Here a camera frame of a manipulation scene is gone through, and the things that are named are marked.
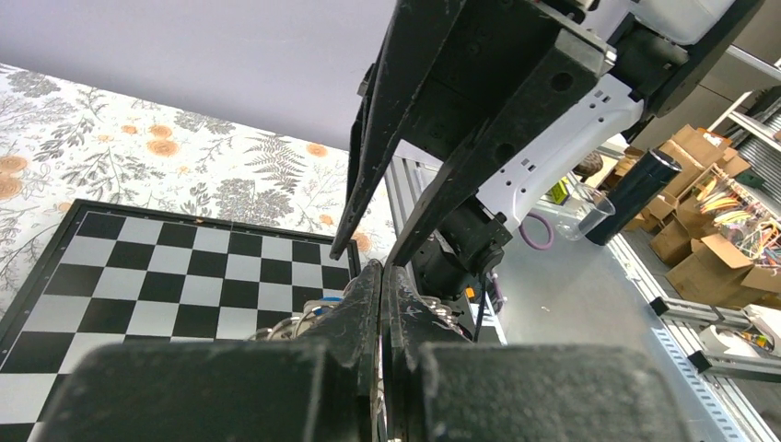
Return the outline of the floral patterned table mat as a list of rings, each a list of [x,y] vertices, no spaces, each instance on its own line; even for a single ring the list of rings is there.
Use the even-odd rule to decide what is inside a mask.
[[[77,199],[332,236],[337,148],[1,68],[1,307]]]

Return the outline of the cardboard boxes pile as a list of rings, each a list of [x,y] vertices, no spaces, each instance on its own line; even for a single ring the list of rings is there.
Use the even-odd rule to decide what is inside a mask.
[[[725,308],[780,306],[780,212],[737,177],[730,140],[686,125],[660,145],[682,171],[626,227],[645,231],[666,290]]]

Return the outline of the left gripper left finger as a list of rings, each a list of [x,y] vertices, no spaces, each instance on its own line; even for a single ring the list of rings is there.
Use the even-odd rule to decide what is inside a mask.
[[[289,341],[133,342],[89,353],[40,441],[374,441],[379,295],[369,262]]]

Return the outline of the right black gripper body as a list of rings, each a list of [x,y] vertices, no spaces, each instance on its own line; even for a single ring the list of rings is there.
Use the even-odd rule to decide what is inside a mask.
[[[581,15],[544,1],[463,1],[402,126],[400,142],[438,160],[501,107],[522,77],[555,45],[611,50]]]

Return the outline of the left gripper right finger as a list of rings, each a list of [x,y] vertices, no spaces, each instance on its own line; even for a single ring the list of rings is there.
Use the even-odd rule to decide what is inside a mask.
[[[389,267],[381,289],[390,433],[403,441],[686,441],[673,392],[638,352],[472,343]]]

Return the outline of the black cylinder bottle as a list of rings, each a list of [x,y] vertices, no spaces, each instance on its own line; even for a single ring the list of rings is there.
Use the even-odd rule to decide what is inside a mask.
[[[615,213],[592,228],[585,238],[605,246],[681,171],[682,165],[669,154],[658,148],[647,151],[607,193]]]

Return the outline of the clear plastic cup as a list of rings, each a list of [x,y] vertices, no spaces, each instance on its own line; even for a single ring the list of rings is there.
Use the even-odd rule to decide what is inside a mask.
[[[561,204],[554,227],[562,238],[578,241],[614,214],[615,207],[605,192],[576,183]]]

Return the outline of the black white chessboard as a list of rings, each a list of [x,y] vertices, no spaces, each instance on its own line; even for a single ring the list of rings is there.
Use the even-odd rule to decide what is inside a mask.
[[[1,437],[30,441],[92,350],[241,340],[339,297],[360,268],[322,235],[77,201],[1,220]]]

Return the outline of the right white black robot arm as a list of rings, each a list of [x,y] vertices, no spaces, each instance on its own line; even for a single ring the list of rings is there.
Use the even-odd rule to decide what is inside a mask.
[[[389,263],[457,297],[534,204],[616,134],[679,106],[759,1],[400,1],[360,88],[340,257],[400,142],[440,163]]]

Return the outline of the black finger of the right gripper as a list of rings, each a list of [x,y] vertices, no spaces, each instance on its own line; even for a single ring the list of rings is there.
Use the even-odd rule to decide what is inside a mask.
[[[330,256],[343,255],[402,138],[402,126],[465,3],[398,1],[350,138],[347,195]]]
[[[611,51],[555,45],[522,77],[501,107],[484,119],[451,153],[423,191],[388,261],[404,266],[443,220],[474,196],[500,169],[512,186],[518,171],[507,168],[562,115],[597,85]]]

